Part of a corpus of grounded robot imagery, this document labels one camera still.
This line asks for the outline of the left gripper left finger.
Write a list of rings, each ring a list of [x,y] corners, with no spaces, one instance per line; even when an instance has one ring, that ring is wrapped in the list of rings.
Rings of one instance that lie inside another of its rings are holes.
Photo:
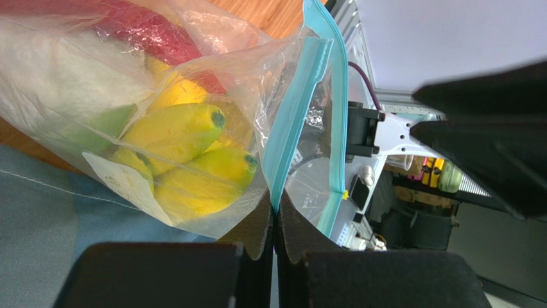
[[[274,215],[256,208],[214,243],[100,243],[71,269],[55,307],[268,307]]]

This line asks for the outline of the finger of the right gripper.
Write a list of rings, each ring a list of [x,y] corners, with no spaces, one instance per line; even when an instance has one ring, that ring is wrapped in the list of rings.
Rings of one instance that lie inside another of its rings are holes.
[[[546,121],[546,60],[457,80],[425,84],[412,99],[452,121]]]
[[[410,135],[456,164],[508,213],[546,218],[546,118],[460,117]]]

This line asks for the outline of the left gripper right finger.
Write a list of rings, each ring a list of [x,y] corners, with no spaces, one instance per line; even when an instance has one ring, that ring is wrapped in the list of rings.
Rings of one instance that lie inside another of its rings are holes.
[[[319,232],[287,193],[277,213],[281,307],[488,307],[478,277],[456,254],[350,251]]]

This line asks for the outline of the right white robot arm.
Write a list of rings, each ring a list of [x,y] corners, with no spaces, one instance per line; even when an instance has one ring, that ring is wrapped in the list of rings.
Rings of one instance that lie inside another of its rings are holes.
[[[444,157],[519,219],[546,217],[546,61],[423,85],[412,98],[445,114],[412,123],[348,108],[346,154]]]

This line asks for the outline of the fake banana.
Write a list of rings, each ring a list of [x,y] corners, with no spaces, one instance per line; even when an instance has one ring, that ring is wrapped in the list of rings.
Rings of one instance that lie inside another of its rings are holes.
[[[227,123],[208,103],[152,110],[125,132],[111,159],[140,172],[178,220],[208,216],[241,198],[259,167],[246,149],[220,144]]]

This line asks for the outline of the fake red chili pepper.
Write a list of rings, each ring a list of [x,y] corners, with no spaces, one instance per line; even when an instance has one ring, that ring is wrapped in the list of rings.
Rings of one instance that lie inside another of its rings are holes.
[[[75,23],[77,17],[91,21],[89,26],[144,51],[161,62],[176,66],[202,57],[181,26],[165,16],[131,1],[1,1],[1,14],[18,17],[51,17]]]

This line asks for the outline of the clear zip top bag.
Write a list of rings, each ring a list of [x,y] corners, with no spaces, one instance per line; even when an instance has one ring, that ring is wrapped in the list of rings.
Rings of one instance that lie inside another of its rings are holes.
[[[169,226],[219,238],[268,191],[329,235],[347,58],[302,11],[273,39],[208,1],[2,1],[1,117]]]

